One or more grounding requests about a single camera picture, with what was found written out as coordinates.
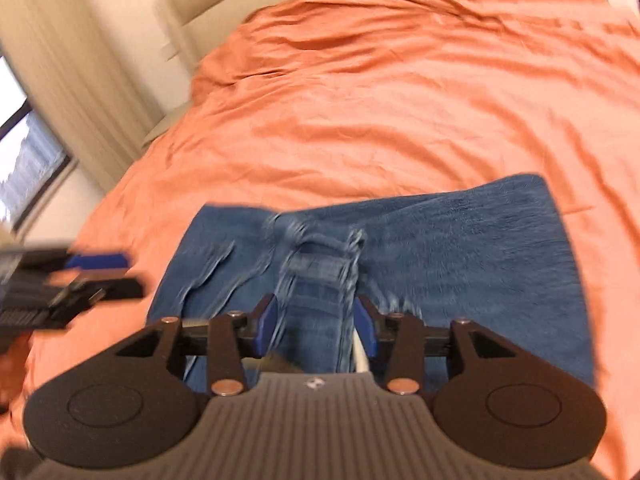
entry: jeans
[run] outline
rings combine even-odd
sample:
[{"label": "jeans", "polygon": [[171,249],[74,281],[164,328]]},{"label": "jeans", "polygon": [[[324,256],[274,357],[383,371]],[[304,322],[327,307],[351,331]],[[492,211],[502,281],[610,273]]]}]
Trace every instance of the jeans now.
[{"label": "jeans", "polygon": [[[472,319],[593,385],[574,256],[535,175],[289,213],[204,206],[148,320],[248,312],[268,292],[279,308],[271,348],[307,373],[351,370],[352,303],[365,294],[432,326]],[[446,382],[442,359],[426,370],[428,388]],[[191,358],[185,381],[207,390],[206,358]]]}]

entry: denim pants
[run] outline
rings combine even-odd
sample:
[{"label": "denim pants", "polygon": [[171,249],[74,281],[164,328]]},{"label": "denim pants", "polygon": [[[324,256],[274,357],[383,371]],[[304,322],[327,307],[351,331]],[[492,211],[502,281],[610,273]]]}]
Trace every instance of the denim pants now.
[{"label": "denim pants", "polygon": [[[271,341],[307,373],[351,370],[354,296],[432,326],[466,317],[593,384],[580,279],[544,181],[521,174],[469,190],[279,214],[204,206],[148,314],[206,318],[251,311],[274,292]],[[427,386],[447,380],[427,361]],[[206,391],[206,358],[186,383]]]}]

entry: wall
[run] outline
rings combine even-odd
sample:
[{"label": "wall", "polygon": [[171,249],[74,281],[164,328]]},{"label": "wall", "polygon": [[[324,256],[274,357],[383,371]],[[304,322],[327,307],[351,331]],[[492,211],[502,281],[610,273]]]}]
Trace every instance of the wall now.
[{"label": "wall", "polygon": [[165,112],[189,98],[190,77],[177,57],[161,52],[169,44],[155,15],[155,0],[90,0],[116,49],[149,88]]},{"label": "wall", "polygon": [[61,181],[53,186],[54,192],[41,211],[34,215],[33,223],[20,232],[27,244],[73,241],[104,197],[104,192],[78,166],[63,173]]}]

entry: orange duvet cover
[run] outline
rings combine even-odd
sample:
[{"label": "orange duvet cover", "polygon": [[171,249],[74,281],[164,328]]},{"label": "orange duvet cover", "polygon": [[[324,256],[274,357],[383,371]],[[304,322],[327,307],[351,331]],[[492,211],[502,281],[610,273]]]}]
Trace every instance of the orange duvet cover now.
[{"label": "orange duvet cover", "polygon": [[[544,176],[575,250],[609,413],[593,459],[640,468],[640,23],[606,4],[291,0],[209,54],[195,106],[78,245],[155,287],[206,202],[279,210]],[[138,330],[141,303],[37,335],[25,392]],[[4,422],[21,440],[24,397]]]}]

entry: window frame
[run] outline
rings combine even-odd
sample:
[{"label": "window frame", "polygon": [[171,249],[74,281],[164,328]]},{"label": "window frame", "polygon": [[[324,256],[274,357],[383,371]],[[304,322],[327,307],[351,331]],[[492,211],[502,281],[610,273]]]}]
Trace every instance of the window frame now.
[{"label": "window frame", "polygon": [[[6,61],[7,65],[9,66],[9,68],[11,68],[11,64],[9,63],[9,60],[6,58],[2,50],[0,50],[0,58],[1,57],[4,57],[4,60]],[[13,70],[12,70],[12,73],[16,81],[20,84],[20,88],[22,89],[22,91],[26,94],[26,92],[24,91],[24,86],[22,86],[22,83],[18,79],[17,75],[15,75],[15,72]],[[27,95],[22,106],[20,106],[20,108],[18,108],[14,112],[14,114],[11,117],[9,117],[3,124],[0,124],[0,141],[2,141],[2,139],[4,139],[11,132],[11,130],[13,130],[20,123],[20,121],[23,120],[30,112],[34,112],[38,114],[37,110],[34,110],[33,106],[31,106],[31,103],[29,102],[29,97]],[[40,114],[38,114],[38,118],[39,120],[45,122],[46,124],[46,121],[42,119],[42,116]],[[60,141],[60,138],[55,134],[55,132],[51,130],[48,124],[47,126],[49,131],[51,132],[51,135],[55,139],[55,141],[62,147],[62,150],[65,153],[65,156],[60,161],[60,163],[55,167],[55,169],[51,172],[51,175],[49,175],[49,177],[38,188],[37,192],[34,193],[34,195],[31,197],[27,205],[24,207],[24,209],[22,210],[18,218],[16,218],[15,221],[11,222],[12,233],[17,233],[20,230],[20,227],[22,226],[22,224],[24,224],[24,221],[27,219],[29,214],[36,207],[36,204],[47,192],[47,189],[49,189],[49,187],[60,176],[60,174],[64,171],[64,169],[71,163],[71,157],[69,156],[65,145]]]}]

